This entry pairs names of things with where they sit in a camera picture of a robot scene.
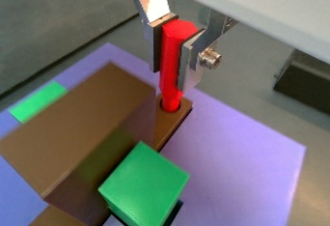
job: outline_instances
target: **brown block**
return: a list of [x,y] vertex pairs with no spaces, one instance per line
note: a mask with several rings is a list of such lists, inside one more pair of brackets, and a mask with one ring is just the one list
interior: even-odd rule
[[108,65],[0,143],[45,201],[84,225],[109,215],[96,189],[139,140],[154,145],[155,90]]
[[29,226],[81,226],[84,225],[67,213],[48,206]]
[[180,99],[179,110],[174,113],[162,110],[162,95],[158,96],[156,104],[156,124],[155,124],[155,145],[154,149],[160,151],[166,145],[171,135],[180,127],[184,119],[192,110],[192,103],[190,100]]

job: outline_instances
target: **green block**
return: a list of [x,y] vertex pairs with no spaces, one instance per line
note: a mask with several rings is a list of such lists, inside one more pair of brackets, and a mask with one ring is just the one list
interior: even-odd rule
[[112,213],[128,226],[163,225],[190,175],[143,142],[99,188]]
[[31,97],[28,97],[21,103],[12,107],[9,112],[21,123],[25,123],[65,93],[65,88],[59,83],[51,82]]

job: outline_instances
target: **metal bracket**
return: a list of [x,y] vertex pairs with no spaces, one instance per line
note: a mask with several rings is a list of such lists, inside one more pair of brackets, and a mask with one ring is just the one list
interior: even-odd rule
[[[163,25],[178,18],[170,12],[167,0],[133,0],[141,17],[144,38],[150,43],[150,69],[160,70]],[[208,10],[207,28],[182,45],[178,89],[186,91],[202,80],[202,68],[215,69],[222,56],[215,52],[216,41],[238,23],[230,17]]]
[[222,35],[238,22],[210,10],[207,28],[182,45],[178,89],[186,92],[202,80],[202,68],[215,69],[222,56],[215,52],[215,46]]
[[150,69],[152,72],[160,70],[162,55],[162,27],[178,18],[170,12],[167,0],[132,0],[141,17],[144,38],[150,42]]

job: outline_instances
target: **green cube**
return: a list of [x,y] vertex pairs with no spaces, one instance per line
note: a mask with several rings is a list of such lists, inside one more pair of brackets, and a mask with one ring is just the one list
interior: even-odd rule
[[143,142],[99,188],[112,213],[127,225],[163,225],[190,175]]

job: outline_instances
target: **brown box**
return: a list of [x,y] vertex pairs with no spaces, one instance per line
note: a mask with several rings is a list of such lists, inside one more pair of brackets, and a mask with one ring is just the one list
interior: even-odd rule
[[154,145],[155,104],[155,89],[108,65],[0,143],[40,196],[83,225],[109,215],[96,189],[135,143]]

